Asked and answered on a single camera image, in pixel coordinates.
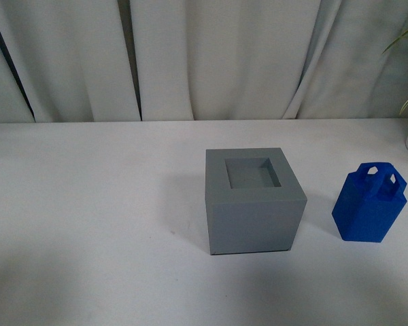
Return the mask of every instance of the white table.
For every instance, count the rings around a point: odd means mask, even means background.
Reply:
[[[408,120],[0,125],[0,325],[408,325],[408,203],[344,242],[348,173],[408,182]],[[292,250],[211,256],[207,148],[281,147],[308,197]],[[405,191],[408,199],[408,186]]]

